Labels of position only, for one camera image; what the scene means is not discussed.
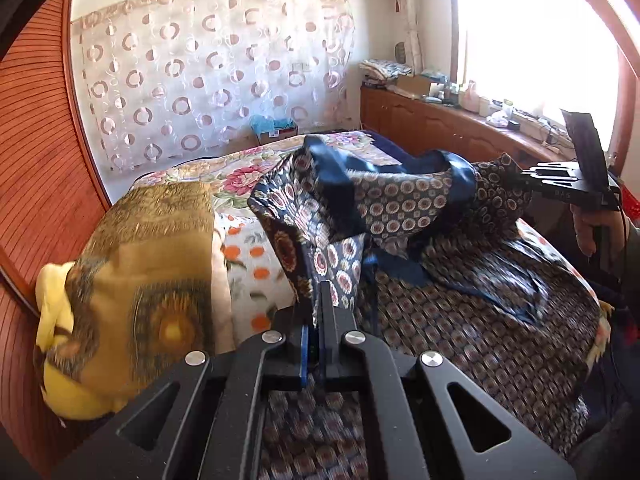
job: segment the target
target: bottle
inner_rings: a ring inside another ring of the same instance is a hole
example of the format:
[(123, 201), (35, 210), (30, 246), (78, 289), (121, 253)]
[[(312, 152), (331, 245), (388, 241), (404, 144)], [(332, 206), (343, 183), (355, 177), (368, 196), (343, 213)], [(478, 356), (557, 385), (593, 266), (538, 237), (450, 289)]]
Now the bottle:
[(465, 91), (465, 99), (460, 104), (465, 110), (473, 112), (475, 114), (480, 112), (480, 96), (476, 90), (476, 82), (469, 81)]
[(491, 99), (488, 97), (480, 98), (480, 111), (478, 112), (482, 117), (488, 117), (491, 115), (489, 112), (489, 105), (491, 105)]
[(502, 101), (502, 111), (507, 119), (511, 119), (511, 116), (513, 115), (513, 101), (504, 99)]

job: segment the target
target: yellow patterned cloth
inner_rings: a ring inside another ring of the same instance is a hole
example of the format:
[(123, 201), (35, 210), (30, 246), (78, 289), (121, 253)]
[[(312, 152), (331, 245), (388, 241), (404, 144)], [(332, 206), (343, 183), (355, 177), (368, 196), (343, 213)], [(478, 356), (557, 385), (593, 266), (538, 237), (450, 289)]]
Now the yellow patterned cloth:
[(201, 182), (132, 190), (75, 263), (43, 268), (36, 357), (55, 413), (117, 411), (191, 350), (234, 348), (211, 204)]

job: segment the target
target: wooden cabinet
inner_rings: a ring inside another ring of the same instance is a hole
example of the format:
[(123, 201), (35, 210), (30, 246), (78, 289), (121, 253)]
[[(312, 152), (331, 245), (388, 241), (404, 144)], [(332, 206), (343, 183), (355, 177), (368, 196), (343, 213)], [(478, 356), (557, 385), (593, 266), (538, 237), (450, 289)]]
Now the wooden cabinet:
[(507, 152), (524, 168), (562, 160), (524, 134), (494, 128), (464, 110), (364, 87), (360, 103), (364, 128), (387, 137), (414, 156), (428, 150), (447, 150), (479, 162)]

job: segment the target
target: blue satin trim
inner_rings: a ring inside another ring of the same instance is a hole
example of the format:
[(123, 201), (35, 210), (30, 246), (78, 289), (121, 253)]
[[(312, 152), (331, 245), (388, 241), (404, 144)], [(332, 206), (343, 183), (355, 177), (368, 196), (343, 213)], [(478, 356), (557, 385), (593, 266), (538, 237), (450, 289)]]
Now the blue satin trim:
[[(312, 155), (318, 181), (324, 186), (324, 195), (328, 200), (329, 210), (338, 229), (346, 236), (351, 237), (366, 232), (364, 222), (355, 208), (354, 187), (347, 171), (367, 171), (369, 173), (404, 173), (404, 174), (430, 174), (450, 170), (451, 188), (447, 195), (447, 205), (443, 215), (447, 220), (455, 222), (456, 216), (464, 211), (466, 206), (476, 195), (476, 170), (464, 158), (455, 153), (444, 150), (427, 152), (420, 157), (411, 157), (404, 164), (392, 164), (388, 166), (376, 166), (348, 153), (334, 150), (327, 146), (320, 137), (306, 136), (304, 146)], [(430, 283), (438, 283), (446, 288), (456, 290), (462, 294), (483, 298), (493, 304), (499, 310), (511, 314), (517, 319), (529, 323), (537, 323), (535, 306), (528, 308), (506, 308), (499, 298), (493, 294), (479, 290), (475, 287), (450, 283), (446, 280), (435, 278), (417, 259), (422, 247), (428, 241), (433, 231), (418, 232), (412, 236), (410, 247), (410, 259), (374, 248), (362, 262), (362, 275), (373, 287), (376, 286), (376, 269), (381, 269), (396, 280), (403, 280), (413, 286), (424, 287)], [(371, 327), (372, 332), (378, 332), (378, 297), (370, 298)]]
[(306, 388), (306, 382), (308, 380), (308, 358), (309, 358), (309, 327), (307, 325), (302, 326), (302, 333), (300, 334), (300, 384), (303, 388)]
[(348, 237), (366, 230), (355, 208), (353, 183), (347, 174), (349, 170), (412, 175), (450, 170), (452, 184), (447, 195), (445, 213), (455, 214), (464, 210), (476, 195), (476, 170), (455, 153), (434, 150), (420, 157), (411, 157), (404, 164), (376, 166), (346, 152), (330, 148), (317, 136), (306, 136), (304, 147), (313, 157), (318, 181), (324, 186), (329, 209), (337, 221), (338, 228)]

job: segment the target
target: cardboard box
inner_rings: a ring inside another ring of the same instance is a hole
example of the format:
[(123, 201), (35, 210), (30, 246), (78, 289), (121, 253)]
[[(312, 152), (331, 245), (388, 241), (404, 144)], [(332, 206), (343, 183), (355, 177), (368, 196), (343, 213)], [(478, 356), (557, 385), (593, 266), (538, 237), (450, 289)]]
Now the cardboard box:
[(437, 97), (438, 92), (444, 90), (443, 84), (434, 83), (428, 77), (421, 75), (399, 75), (396, 86), (405, 92), (416, 94), (417, 96), (428, 95), (429, 97)]
[(298, 134), (298, 127), (287, 128), (286, 130), (277, 130), (275, 137), (270, 137), (269, 132), (263, 132), (258, 135), (258, 142), (260, 145), (269, 144), (270, 142), (275, 142), (276, 140), (289, 139), (289, 137), (296, 136)]

